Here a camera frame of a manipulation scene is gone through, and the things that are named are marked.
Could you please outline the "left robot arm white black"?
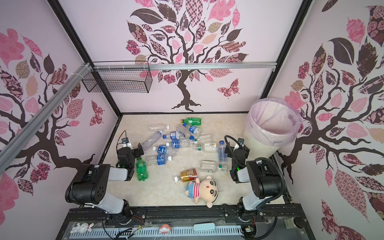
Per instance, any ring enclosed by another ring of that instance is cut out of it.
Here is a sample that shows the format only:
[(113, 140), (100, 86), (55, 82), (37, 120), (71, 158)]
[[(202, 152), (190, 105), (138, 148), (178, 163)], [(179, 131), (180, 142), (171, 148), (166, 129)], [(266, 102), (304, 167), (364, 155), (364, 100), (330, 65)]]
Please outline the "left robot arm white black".
[(133, 212), (127, 200), (108, 193), (109, 182), (130, 181), (135, 172), (136, 159), (144, 154), (141, 144), (135, 149), (129, 143), (117, 149), (118, 164), (85, 165), (77, 172), (65, 193), (68, 203), (89, 206), (112, 216), (120, 224), (128, 223)]

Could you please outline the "Pocari Sweat blue bottle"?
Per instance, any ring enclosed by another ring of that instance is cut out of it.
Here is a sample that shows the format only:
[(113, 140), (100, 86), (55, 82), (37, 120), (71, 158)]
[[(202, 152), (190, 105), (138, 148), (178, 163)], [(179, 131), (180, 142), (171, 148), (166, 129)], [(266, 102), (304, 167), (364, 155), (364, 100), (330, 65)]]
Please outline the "Pocari Sweat blue bottle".
[(197, 126), (187, 124), (187, 123), (183, 123), (183, 126), (187, 128), (195, 136), (200, 136), (202, 133), (201, 129), (198, 128)]

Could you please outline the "green bottle yellow cap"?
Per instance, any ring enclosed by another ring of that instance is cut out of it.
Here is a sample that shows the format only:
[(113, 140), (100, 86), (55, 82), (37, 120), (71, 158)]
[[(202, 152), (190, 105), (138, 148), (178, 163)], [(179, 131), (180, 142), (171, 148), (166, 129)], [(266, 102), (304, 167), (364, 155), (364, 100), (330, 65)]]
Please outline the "green bottle yellow cap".
[(148, 179), (148, 171), (145, 161), (142, 158), (138, 158), (136, 161), (137, 179), (139, 182)]

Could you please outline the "large clear crushed bottle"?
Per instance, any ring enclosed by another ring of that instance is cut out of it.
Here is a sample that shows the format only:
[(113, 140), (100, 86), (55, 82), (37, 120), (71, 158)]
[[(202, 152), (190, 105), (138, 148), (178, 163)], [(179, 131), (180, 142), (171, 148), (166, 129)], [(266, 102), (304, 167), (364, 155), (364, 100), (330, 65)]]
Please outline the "large clear crushed bottle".
[(152, 146), (162, 138), (163, 131), (154, 132), (147, 140), (142, 143), (143, 151), (147, 151), (152, 148)]

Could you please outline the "clear bottle blue label front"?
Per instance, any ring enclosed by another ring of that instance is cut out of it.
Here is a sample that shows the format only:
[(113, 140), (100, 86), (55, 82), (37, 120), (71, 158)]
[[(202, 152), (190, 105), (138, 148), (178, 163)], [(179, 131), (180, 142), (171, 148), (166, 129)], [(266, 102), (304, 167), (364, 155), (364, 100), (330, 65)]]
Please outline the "clear bottle blue label front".
[(166, 155), (155, 155), (147, 156), (145, 158), (146, 166), (162, 166), (173, 160), (172, 156)]

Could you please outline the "clear bottle without label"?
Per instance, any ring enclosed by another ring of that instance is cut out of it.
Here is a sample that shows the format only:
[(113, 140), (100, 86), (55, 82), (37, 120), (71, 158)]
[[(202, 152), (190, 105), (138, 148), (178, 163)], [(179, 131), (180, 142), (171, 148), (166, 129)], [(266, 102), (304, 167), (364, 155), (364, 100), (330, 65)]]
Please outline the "clear bottle without label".
[(170, 125), (167, 124), (150, 124), (148, 129), (150, 131), (165, 131), (170, 129)]

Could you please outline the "white bin pink liner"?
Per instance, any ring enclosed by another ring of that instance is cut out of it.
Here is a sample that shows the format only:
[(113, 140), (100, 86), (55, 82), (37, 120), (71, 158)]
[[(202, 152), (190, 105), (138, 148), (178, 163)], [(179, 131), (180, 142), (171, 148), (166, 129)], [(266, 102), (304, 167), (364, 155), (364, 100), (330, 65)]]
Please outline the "white bin pink liner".
[(265, 98), (256, 101), (246, 118), (244, 140), (249, 148), (248, 160), (269, 158), (279, 148), (297, 137), (303, 118), (289, 103)]

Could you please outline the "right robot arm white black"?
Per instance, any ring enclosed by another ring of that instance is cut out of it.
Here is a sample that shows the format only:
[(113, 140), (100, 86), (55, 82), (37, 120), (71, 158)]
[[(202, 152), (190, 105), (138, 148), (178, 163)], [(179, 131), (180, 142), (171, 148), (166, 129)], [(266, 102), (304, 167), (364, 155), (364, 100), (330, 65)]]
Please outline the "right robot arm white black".
[(246, 221), (243, 214), (258, 212), (264, 205), (278, 199), (286, 191), (286, 181), (279, 167), (268, 158), (259, 157), (248, 161), (249, 149), (243, 146), (226, 145), (225, 153), (232, 159), (230, 175), (237, 183), (250, 183), (252, 190), (241, 197), (237, 214)]

